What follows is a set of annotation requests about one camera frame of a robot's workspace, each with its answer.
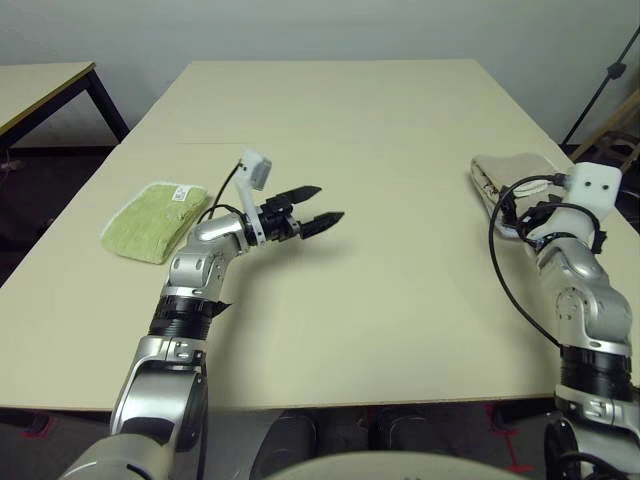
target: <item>table surface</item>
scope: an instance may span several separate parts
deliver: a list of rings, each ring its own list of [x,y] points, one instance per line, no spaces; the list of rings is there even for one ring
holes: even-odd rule
[[[93,62],[0,65],[0,134],[95,66]]]
[[[297,215],[346,215],[231,265],[222,299],[233,305],[209,334],[212,404],[551,394],[558,352],[495,278],[468,171],[477,154],[570,161],[477,62],[197,62],[0,289],[0,405],[112,408],[167,266],[103,250],[105,223],[153,181],[214,194],[244,145],[273,160],[259,200],[319,185]],[[224,199],[238,204],[232,189]],[[604,227],[600,261],[637,314],[640,240],[618,212]],[[553,329],[522,245],[497,248],[515,294]],[[637,355],[633,367],[637,381]]]

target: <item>cable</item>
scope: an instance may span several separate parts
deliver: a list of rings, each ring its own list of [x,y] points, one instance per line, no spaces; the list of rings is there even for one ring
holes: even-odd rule
[[[231,179],[233,178],[233,175],[235,175],[236,171],[238,170],[238,167],[240,166],[240,162],[236,163],[236,165],[233,167],[233,170],[231,170],[231,172],[229,172],[229,175],[227,176],[227,178],[225,179],[224,183],[222,184],[222,187],[220,187],[220,190],[218,191],[218,195],[216,195],[215,200],[213,201],[213,205],[211,205],[211,207],[207,208],[202,215],[200,216],[200,218],[198,219],[198,223],[201,223],[202,220],[204,219],[204,217],[209,214],[209,220],[211,220],[213,218],[213,212],[215,211],[215,209],[218,206],[218,202],[220,201],[220,197],[222,197],[222,194],[224,193],[224,189],[227,188],[228,183],[231,181]]]
[[[591,455],[590,453],[583,452],[567,452],[560,455],[558,458],[558,463],[562,465],[566,462],[587,462],[593,465],[594,467],[598,467],[601,470],[604,470],[603,473],[609,475],[609,478],[614,480],[629,480],[627,475],[618,470],[616,467],[611,465],[608,462],[605,462],[600,457],[596,457],[595,455]]]
[[[509,290],[509,287],[507,286],[507,283],[505,282],[504,277],[502,276],[502,272],[500,271],[500,266],[498,265],[498,258],[496,257],[496,249],[495,249],[495,245],[494,245],[493,235],[494,235],[494,230],[495,230],[495,226],[496,226],[496,219],[498,218],[498,213],[500,212],[500,208],[502,207],[502,204],[504,203],[505,199],[508,198],[509,195],[511,195],[511,192],[513,192],[520,185],[524,185],[525,183],[529,183],[529,182],[532,182],[534,180],[547,180],[547,181],[553,183],[554,185],[562,185],[562,183],[564,181],[564,178],[565,178],[565,176],[562,175],[562,174],[557,174],[557,175],[533,175],[531,177],[526,177],[526,178],[523,178],[521,180],[518,180],[513,185],[508,187],[500,195],[500,198],[498,199],[498,202],[496,203],[496,206],[493,209],[493,213],[491,214],[491,219],[489,220],[489,253],[491,255],[491,263],[493,264],[493,269],[496,271],[496,275],[498,277],[498,281],[500,282],[500,285],[502,286],[502,289],[504,290],[504,293],[507,294],[507,297],[509,298],[509,300],[511,301],[513,306],[531,324],[531,326],[533,326],[533,328],[538,330],[538,332],[540,332],[547,340],[549,340],[551,343],[553,343],[556,347],[560,347],[560,343],[553,337],[553,335],[551,335],[549,332],[547,332],[547,330],[545,330],[544,327],[542,327],[538,322],[535,321],[535,319],[529,314],[529,312],[527,312],[518,303],[516,298],[511,293],[511,290]]]
[[[536,205],[535,207],[531,207],[529,210],[523,213],[520,216],[520,218],[518,218],[518,221],[516,223],[516,232],[518,233],[518,236],[520,237],[520,239],[531,246],[535,246],[536,243],[532,240],[529,240],[525,235],[523,227],[526,225],[527,222],[525,222],[524,219],[534,215],[538,211],[551,210],[555,208],[568,208],[571,210],[577,210],[579,212],[584,213],[586,216],[588,216],[589,219],[591,220],[591,223],[593,224],[593,231],[594,231],[593,243],[591,245],[591,252],[594,254],[601,253],[602,242],[604,242],[604,240],[606,239],[606,234],[605,232],[600,230],[600,220],[598,220],[598,217],[596,217],[591,210],[583,207],[582,205],[576,205],[575,203],[549,202],[549,203],[542,203],[540,205]]]
[[[576,120],[576,123],[573,124],[573,127],[571,127],[571,130],[569,130],[569,133],[567,133],[567,136],[564,137],[564,140],[562,140],[562,143],[560,144],[560,148],[566,148],[567,142],[569,142],[569,139],[572,137],[574,132],[578,129],[578,127],[584,120],[584,117],[587,116],[587,114],[589,113],[589,110],[591,110],[591,107],[593,107],[593,104],[596,103],[596,100],[604,90],[604,87],[607,86],[607,83],[609,83],[609,80],[615,80],[622,76],[622,74],[626,69],[626,65],[622,63],[622,59],[625,57],[625,55],[631,48],[631,45],[633,45],[633,42],[636,41],[636,38],[638,38],[639,34],[640,34],[640,27],[638,27],[638,29],[631,36],[631,39],[625,45],[624,50],[622,50],[622,53],[620,54],[618,59],[613,64],[607,67],[607,76],[604,78],[604,80],[596,90],[596,93],[593,94],[593,96],[591,97],[591,100],[589,100],[589,103],[587,103],[587,106],[584,107],[584,110]]]
[[[212,214],[218,208],[224,208],[228,212],[235,213],[236,215],[239,215],[240,218],[242,218],[242,212],[236,207],[232,207],[231,205],[227,205],[226,203],[221,203],[220,205],[216,205],[215,207],[207,208],[204,212],[202,212],[202,215],[200,215],[200,218],[198,219],[198,223],[202,223],[202,220],[204,220],[204,217],[206,217],[208,213]]]
[[[207,364],[202,364],[202,376],[207,378]],[[202,416],[202,431],[200,432],[200,450],[198,451],[198,470],[196,480],[204,480],[204,471],[207,467],[207,437],[209,436],[209,394],[207,390],[204,415]]]

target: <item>table leg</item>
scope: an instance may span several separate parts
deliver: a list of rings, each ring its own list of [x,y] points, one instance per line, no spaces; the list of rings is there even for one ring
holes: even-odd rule
[[[95,103],[96,107],[100,111],[100,114],[104,118],[107,125],[118,139],[118,142],[122,142],[124,137],[129,133],[129,127],[125,123],[124,119],[118,112],[118,109],[114,105],[111,97],[107,93],[107,90],[102,85],[98,74],[91,70],[86,75],[89,80],[89,86],[87,87],[87,93]]]

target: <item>floor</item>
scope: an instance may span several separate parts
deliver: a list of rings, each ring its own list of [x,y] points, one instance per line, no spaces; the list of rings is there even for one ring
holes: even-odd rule
[[[25,168],[5,176],[0,172],[0,237],[27,247],[73,198],[100,166],[104,156],[20,158]],[[623,188],[640,191],[640,172],[625,176]],[[619,210],[640,231],[640,200],[622,194]],[[27,249],[0,252],[0,285],[19,264]],[[499,468],[513,468],[508,442],[513,445],[515,468],[527,478],[544,478],[543,432],[553,419],[541,414],[496,431],[483,403],[419,406],[430,422],[429,435],[437,450],[453,451]],[[367,408],[323,409],[320,454],[367,449],[367,427],[375,411]],[[279,411],[211,412],[207,479],[247,479],[253,459]],[[56,415],[47,433],[27,438],[22,430],[0,424],[0,478],[57,478],[89,445],[107,434],[104,421]],[[195,478],[197,452],[181,454],[175,479]]]
[[[419,406],[430,423],[433,451],[454,452],[498,468],[514,469],[507,437],[524,478],[544,479],[543,436],[555,414],[535,416],[496,432],[483,403]],[[318,410],[320,455],[368,449],[366,408]],[[253,460],[271,423],[280,411],[211,412],[207,448],[208,480],[247,480]],[[65,415],[53,417],[43,437],[26,438],[21,429],[0,424],[0,478],[54,480],[91,444],[107,434],[106,423]],[[198,448],[180,454],[174,480],[194,479]]]

